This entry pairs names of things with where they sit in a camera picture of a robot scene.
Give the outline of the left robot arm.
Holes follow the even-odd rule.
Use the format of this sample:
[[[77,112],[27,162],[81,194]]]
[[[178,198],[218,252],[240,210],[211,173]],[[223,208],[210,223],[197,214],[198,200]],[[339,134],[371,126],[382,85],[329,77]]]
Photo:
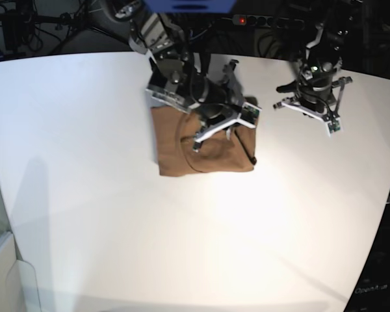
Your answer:
[[[284,98],[274,104],[320,121],[329,136],[342,129],[339,108],[345,87],[352,83],[340,74],[342,50],[350,38],[356,11],[362,1],[284,1],[288,14],[281,23],[275,16],[271,24],[276,38],[291,49],[292,82],[278,86]]]

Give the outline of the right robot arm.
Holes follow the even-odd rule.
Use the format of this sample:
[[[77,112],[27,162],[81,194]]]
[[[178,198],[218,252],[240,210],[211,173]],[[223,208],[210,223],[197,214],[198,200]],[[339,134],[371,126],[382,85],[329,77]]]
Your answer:
[[[146,1],[100,5],[111,21],[129,24],[131,49],[149,58],[152,74],[146,91],[151,98],[195,118],[195,129],[188,136],[195,155],[218,135],[229,141],[239,129],[256,130],[261,108],[242,93],[235,75],[238,60],[225,63],[220,80],[212,81],[211,54],[193,51],[185,16],[155,11]]]

